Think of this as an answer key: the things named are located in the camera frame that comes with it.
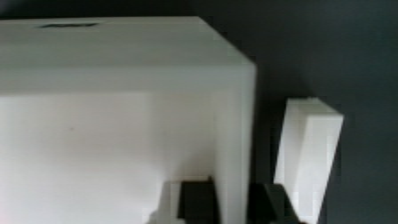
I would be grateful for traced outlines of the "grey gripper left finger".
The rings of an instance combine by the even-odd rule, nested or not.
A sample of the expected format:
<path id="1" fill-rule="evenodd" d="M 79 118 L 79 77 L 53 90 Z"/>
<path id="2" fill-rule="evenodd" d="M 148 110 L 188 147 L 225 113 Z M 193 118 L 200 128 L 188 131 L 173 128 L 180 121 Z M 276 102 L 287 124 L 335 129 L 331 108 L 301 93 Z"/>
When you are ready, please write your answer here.
<path id="1" fill-rule="evenodd" d="M 214 182 L 182 181 L 179 189 L 177 218 L 184 224 L 220 224 Z"/>

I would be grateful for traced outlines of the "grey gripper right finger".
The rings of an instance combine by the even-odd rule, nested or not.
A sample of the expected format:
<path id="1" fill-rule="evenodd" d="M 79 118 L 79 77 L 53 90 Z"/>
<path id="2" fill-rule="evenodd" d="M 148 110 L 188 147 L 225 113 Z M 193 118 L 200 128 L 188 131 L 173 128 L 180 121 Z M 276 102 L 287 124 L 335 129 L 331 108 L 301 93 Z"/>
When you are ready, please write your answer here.
<path id="1" fill-rule="evenodd" d="M 253 224 L 307 224 L 296 216 L 280 184 L 259 184 L 253 197 Z"/>

